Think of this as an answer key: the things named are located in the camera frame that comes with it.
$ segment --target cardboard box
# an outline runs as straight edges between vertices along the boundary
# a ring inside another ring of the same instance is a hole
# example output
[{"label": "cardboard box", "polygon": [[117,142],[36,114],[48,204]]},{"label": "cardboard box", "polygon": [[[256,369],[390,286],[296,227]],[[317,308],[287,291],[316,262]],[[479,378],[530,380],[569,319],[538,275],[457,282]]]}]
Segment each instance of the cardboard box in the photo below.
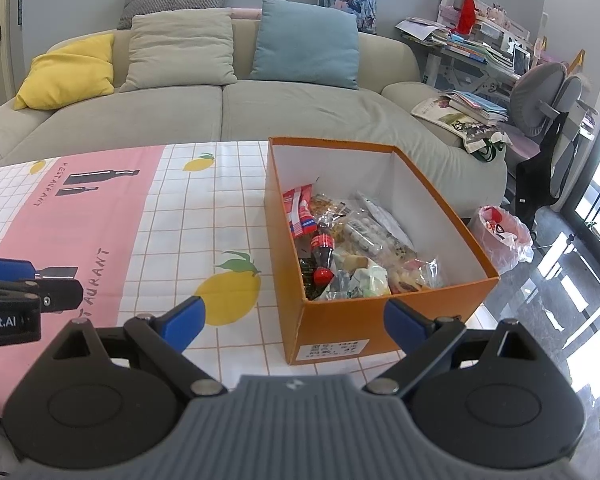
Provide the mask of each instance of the cardboard box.
[{"label": "cardboard box", "polygon": [[[419,257],[438,261],[444,288],[339,301],[309,301],[282,194],[305,184],[338,200],[353,192],[378,201],[409,235]],[[269,139],[265,210],[280,328],[289,364],[397,349],[384,331],[389,298],[431,319],[467,320],[498,282],[498,273],[464,223],[416,166],[393,146],[366,142]]]}]

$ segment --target plastic trash bag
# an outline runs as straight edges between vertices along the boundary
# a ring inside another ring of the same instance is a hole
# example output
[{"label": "plastic trash bag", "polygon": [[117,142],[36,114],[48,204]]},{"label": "plastic trash bag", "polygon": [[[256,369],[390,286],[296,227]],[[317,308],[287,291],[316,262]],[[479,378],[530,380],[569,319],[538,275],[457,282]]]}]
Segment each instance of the plastic trash bag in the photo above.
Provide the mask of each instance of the plastic trash bag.
[{"label": "plastic trash bag", "polygon": [[484,206],[478,209],[469,222],[469,231],[499,274],[513,269],[519,262],[534,259],[529,229],[502,208]]}]

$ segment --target magazine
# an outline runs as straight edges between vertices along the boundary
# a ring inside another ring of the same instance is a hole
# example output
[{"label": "magazine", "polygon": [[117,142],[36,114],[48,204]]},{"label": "magazine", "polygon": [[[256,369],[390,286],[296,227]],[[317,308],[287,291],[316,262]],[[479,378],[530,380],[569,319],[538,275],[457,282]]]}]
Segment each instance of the magazine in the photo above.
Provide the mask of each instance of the magazine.
[{"label": "magazine", "polygon": [[467,153],[485,149],[490,144],[511,144],[509,136],[496,124],[491,126],[482,124],[452,108],[449,101],[448,96],[432,97],[417,105],[411,114],[456,134],[464,142]]}]

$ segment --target sofa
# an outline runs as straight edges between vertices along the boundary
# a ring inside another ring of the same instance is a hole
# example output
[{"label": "sofa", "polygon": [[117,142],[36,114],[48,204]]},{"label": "sofa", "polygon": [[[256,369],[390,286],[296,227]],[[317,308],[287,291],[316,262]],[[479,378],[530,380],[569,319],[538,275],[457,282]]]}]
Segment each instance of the sofa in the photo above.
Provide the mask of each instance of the sofa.
[{"label": "sofa", "polygon": [[[437,92],[418,82],[411,49],[360,33],[359,90],[250,80],[259,20],[232,20],[235,84],[115,92],[55,112],[0,107],[0,166],[75,153],[152,144],[266,140],[270,136],[364,140],[398,146],[463,218],[499,205],[504,153],[483,163],[453,134],[421,123],[410,111]],[[113,33],[114,86],[128,70],[129,30]],[[51,50],[72,41],[63,41]]]}]

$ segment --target sticker label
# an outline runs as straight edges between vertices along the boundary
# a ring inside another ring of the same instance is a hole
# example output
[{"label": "sticker label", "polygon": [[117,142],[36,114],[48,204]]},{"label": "sticker label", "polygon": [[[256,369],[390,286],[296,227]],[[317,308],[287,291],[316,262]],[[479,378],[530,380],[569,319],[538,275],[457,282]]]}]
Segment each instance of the sticker label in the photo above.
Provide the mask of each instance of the sticker label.
[{"label": "sticker label", "polygon": [[302,345],[298,350],[297,361],[309,359],[325,359],[329,357],[344,357],[357,355],[363,351],[369,339],[360,341],[345,341],[344,343],[323,343],[320,345]]}]

